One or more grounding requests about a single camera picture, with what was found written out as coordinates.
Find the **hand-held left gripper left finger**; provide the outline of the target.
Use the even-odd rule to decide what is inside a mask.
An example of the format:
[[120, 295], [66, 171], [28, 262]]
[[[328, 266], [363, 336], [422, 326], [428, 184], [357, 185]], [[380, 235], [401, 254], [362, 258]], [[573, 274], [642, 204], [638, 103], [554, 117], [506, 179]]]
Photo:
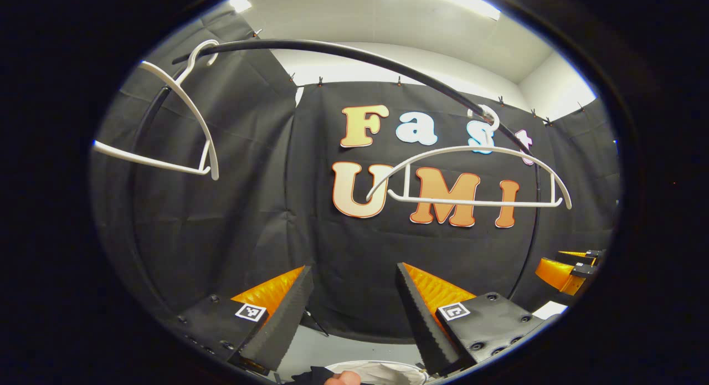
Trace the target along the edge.
[[170, 331], [201, 360], [235, 374], [276, 372], [312, 287], [311, 266], [173, 266], [161, 271]]

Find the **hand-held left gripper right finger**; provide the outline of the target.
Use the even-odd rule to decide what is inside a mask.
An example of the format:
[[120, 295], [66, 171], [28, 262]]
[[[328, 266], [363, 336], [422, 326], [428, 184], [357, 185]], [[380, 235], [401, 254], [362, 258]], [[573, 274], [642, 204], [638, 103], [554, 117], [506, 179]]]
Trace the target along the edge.
[[429, 374], [479, 365], [531, 337], [544, 323], [498, 292], [475, 296], [405, 262], [397, 264], [395, 284]]

